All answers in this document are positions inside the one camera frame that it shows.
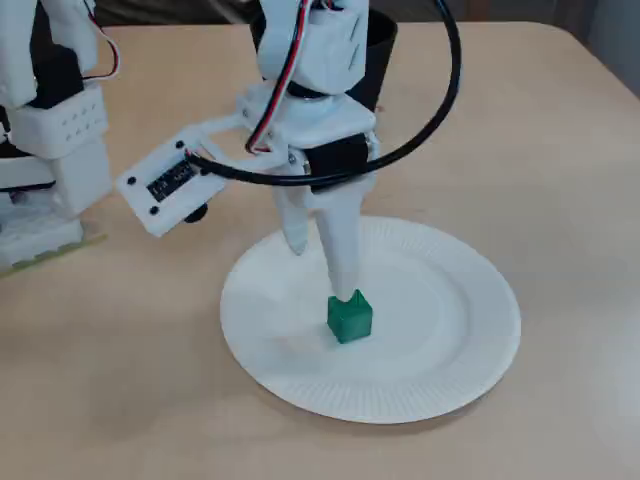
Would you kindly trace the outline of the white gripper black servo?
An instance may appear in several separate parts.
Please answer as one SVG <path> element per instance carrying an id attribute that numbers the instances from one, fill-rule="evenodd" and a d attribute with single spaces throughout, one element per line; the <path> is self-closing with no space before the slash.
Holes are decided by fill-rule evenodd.
<path id="1" fill-rule="evenodd" d="M 359 275 L 361 206 L 374 187 L 360 170 L 377 156 L 374 114 L 347 94 L 317 99 L 287 95 L 253 148 L 240 181 L 276 188 L 282 232 L 297 256 L 308 243 L 308 200 L 334 295 L 348 302 Z"/>

